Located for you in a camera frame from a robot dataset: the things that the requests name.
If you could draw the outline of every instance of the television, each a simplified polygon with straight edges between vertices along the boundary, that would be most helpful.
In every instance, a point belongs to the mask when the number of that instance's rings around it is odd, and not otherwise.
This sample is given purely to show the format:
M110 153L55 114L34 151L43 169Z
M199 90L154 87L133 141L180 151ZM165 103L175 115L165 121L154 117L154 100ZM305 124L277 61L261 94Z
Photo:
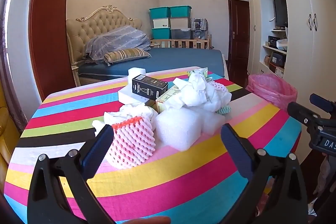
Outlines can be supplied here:
M288 13L286 0L273 0L275 25L288 28Z

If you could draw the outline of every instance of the colorful tablecloth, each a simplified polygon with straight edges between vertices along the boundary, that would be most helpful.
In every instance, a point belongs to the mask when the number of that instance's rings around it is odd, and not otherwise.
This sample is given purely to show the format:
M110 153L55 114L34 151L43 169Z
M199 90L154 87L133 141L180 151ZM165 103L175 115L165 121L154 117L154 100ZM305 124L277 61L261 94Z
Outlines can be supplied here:
M196 67L150 73L172 82L187 78ZM218 75L211 77L232 92L232 111L227 121L236 132L268 153L286 156L301 131L301 125L284 111ZM29 121L15 149L7 172L4 194L21 219L27 223L28 189L38 156L64 156L80 149L95 136L92 121L103 120L105 111L118 111L117 91L126 78L86 85L52 94ZM83 217L70 188L61 178L73 212ZM88 180L99 202L111 217L125 220L167 215L172 223L215 224L231 208L247 180L239 175L221 142L219 132L202 135L187 151L172 147L157 149L144 164L117 170L103 161Z

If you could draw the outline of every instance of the white wardrobe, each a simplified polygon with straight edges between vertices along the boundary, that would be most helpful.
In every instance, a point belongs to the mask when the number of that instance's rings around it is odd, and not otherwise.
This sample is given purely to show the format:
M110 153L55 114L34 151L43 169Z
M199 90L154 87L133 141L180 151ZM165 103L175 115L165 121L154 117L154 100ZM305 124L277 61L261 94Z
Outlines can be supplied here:
M297 102L329 117L309 102L316 93L336 101L336 0L286 0L288 51L283 78L298 90ZM250 0L251 38L248 73L272 73L263 62L274 11L269 0ZM302 162L310 148L303 127L296 154Z

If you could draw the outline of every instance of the pillow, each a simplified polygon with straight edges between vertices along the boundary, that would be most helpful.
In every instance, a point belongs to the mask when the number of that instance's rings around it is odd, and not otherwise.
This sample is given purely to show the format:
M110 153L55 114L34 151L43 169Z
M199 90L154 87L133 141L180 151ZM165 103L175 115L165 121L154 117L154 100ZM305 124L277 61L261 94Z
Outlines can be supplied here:
M104 62L110 66L110 64L117 64L147 57L151 57L151 55L140 48L127 48L120 51L108 52L104 55Z

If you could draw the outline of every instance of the yellow sofa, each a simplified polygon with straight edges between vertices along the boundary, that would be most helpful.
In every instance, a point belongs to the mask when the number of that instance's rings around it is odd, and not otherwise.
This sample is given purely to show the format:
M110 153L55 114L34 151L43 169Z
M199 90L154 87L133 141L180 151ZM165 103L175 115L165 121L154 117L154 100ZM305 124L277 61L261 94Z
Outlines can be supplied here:
M14 148L20 138L7 109L7 103L0 83L0 192L3 193L6 173Z

